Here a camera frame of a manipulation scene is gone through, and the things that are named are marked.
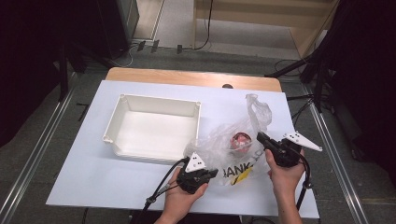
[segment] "person's left hand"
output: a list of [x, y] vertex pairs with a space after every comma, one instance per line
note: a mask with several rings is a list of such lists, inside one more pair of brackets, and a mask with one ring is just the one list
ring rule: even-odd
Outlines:
[[[176, 179], [177, 175], [180, 172], [180, 168], [177, 167], [174, 171], [172, 178], [169, 180], [171, 184], [170, 188], [177, 185]], [[176, 187], [174, 189], [169, 189], [166, 191], [165, 196], [165, 206], [163, 209], [163, 213], [160, 218], [155, 222], [155, 224], [176, 224], [178, 223], [184, 216], [186, 216], [192, 204], [204, 195], [207, 184], [203, 184], [194, 194], [189, 194], [184, 191], [180, 187]]]

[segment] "white triangular bracket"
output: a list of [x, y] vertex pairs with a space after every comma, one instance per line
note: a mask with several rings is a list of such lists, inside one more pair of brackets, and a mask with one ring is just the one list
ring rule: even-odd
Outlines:
[[190, 157], [189, 164], [186, 167], [186, 173], [206, 168], [204, 161], [195, 152]]
[[299, 146], [309, 147], [316, 151], [322, 151], [322, 147], [318, 147], [315, 143], [311, 142], [310, 140], [308, 140], [298, 132], [285, 133], [285, 135], [283, 136]]

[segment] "hand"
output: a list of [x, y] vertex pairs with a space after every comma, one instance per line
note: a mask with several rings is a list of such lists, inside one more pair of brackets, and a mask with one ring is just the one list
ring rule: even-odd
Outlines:
[[[174, 187], [177, 179], [177, 175], [180, 172], [180, 168], [177, 167], [174, 171], [172, 178], [169, 180], [169, 183], [172, 183], [170, 188]], [[192, 204], [202, 197], [207, 189], [207, 184], [203, 184], [194, 194], [189, 194], [184, 191], [180, 187], [176, 187], [174, 189], [169, 189], [166, 191], [165, 196], [165, 206], [163, 209], [163, 213], [160, 218], [155, 222], [155, 224], [176, 224], [178, 223], [184, 216], [186, 216]]]
[[290, 168], [278, 166], [276, 165], [274, 155], [269, 149], [265, 150], [265, 158], [271, 168], [268, 175], [273, 182], [275, 196], [293, 195], [294, 198], [297, 184], [304, 173], [304, 166], [301, 163]]

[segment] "clear plastic bag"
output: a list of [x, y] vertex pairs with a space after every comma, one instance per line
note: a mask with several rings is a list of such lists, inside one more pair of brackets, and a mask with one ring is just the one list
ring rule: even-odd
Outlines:
[[256, 94], [248, 94], [246, 99], [247, 116], [236, 123], [220, 125], [206, 138], [192, 140], [184, 150], [184, 156], [196, 152], [209, 169], [219, 169], [216, 179], [221, 185], [234, 185], [269, 170], [264, 148], [256, 137], [259, 131], [267, 131], [272, 112]]

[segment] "black handheld controller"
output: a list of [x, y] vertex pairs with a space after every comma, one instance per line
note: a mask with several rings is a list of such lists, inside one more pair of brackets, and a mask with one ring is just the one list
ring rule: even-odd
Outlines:
[[299, 163], [300, 156], [297, 153], [300, 153], [302, 147], [291, 142], [289, 139], [284, 138], [280, 142], [277, 142], [267, 134], [259, 132], [257, 134], [257, 140], [264, 145], [265, 149], [271, 150], [278, 166], [292, 167]]
[[183, 168], [180, 169], [180, 173], [178, 173], [176, 182], [184, 191], [190, 194], [194, 194], [195, 191], [198, 190], [198, 188], [204, 183], [209, 183], [209, 180], [216, 177], [219, 171], [218, 169], [211, 171], [201, 169], [187, 173], [187, 165], [188, 162], [185, 162]]

